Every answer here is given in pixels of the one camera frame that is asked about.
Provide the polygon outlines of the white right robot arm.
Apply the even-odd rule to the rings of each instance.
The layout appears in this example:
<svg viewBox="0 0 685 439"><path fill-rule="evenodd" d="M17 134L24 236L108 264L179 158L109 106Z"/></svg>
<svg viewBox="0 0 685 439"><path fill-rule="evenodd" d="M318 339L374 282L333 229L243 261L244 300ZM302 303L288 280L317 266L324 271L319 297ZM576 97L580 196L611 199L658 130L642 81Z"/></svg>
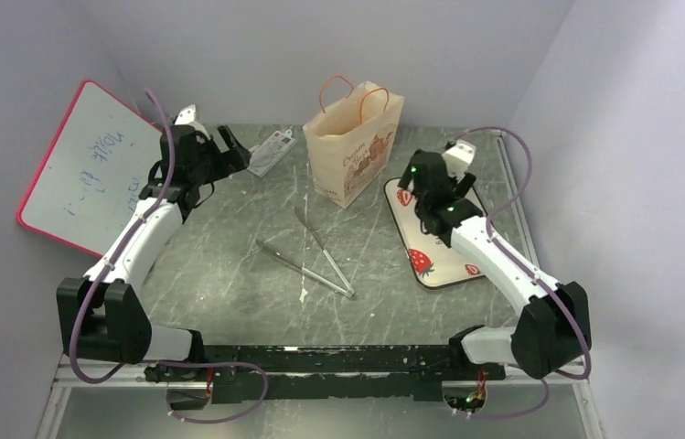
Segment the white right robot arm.
<svg viewBox="0 0 685 439"><path fill-rule="evenodd" d="M409 191L420 230L463 255L519 313L514 327L478 327L458 334L448 368L471 378L483 363L517 367L533 379L551 373L588 378L592 345L587 293L576 282L562 283L528 261L497 233L491 218L466 198L474 177L472 155L461 145L442 153L416 150L398 186ZM583 372L563 366L582 358Z"/></svg>

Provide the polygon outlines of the beige paper gift bag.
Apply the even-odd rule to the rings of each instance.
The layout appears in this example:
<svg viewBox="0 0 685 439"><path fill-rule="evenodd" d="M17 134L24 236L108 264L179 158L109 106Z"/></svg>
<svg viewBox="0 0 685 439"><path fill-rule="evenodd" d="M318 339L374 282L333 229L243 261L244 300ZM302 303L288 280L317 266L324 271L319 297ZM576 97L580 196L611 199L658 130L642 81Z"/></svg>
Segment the beige paper gift bag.
<svg viewBox="0 0 685 439"><path fill-rule="evenodd" d="M349 86L339 100L324 104L332 80ZM405 98L373 82L355 86L329 77L318 94L320 112L303 126L316 191L347 208L390 160Z"/></svg>

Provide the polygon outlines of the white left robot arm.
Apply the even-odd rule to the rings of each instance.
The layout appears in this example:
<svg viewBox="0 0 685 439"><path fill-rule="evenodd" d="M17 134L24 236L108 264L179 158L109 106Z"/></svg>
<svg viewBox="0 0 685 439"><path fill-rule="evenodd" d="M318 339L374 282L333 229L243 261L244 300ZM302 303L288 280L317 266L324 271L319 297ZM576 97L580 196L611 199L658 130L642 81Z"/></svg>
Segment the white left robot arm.
<svg viewBox="0 0 685 439"><path fill-rule="evenodd" d="M191 124L174 125L159 140L133 216L112 247L81 277L56 292L64 351L70 358L137 364L170 360L184 380L208 366L199 332L152 323L140 300L145 278L169 239L204 202L202 187L245 170L251 154L229 126L216 128L226 145Z"/></svg>

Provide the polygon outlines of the metal food tongs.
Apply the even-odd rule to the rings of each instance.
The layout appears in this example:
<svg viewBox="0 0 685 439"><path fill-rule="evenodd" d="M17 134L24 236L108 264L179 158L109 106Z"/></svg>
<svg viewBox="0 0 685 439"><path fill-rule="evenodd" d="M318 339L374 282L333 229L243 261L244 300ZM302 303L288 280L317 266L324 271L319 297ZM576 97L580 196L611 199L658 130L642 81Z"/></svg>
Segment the metal food tongs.
<svg viewBox="0 0 685 439"><path fill-rule="evenodd" d="M307 209L295 206L294 215L303 230L303 253L300 258L294 257L292 254L286 253L275 247L272 243L262 239L255 239L255 245L263 254L287 269L299 273L304 279L312 280L317 284L323 285L333 293L348 299L354 298L356 291L352 282L343 273L339 263L327 248L324 239L320 236L316 226L311 222ZM312 258L324 259L328 265L328 271L334 274L336 279L329 279L323 273L319 273L316 270L316 264L311 261Z"/></svg>

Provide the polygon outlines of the strawberry print white tray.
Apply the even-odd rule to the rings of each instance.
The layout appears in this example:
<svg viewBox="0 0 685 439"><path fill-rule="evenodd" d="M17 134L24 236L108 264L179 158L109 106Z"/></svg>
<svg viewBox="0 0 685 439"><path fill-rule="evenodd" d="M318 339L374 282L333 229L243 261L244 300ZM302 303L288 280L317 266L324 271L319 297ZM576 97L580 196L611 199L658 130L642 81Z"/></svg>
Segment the strawberry print white tray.
<svg viewBox="0 0 685 439"><path fill-rule="evenodd" d="M460 253L446 247L434 235L423 234L414 212L416 201L409 190L398 187L399 179L383 186L412 273L422 287L437 290L484 278L480 269Z"/></svg>

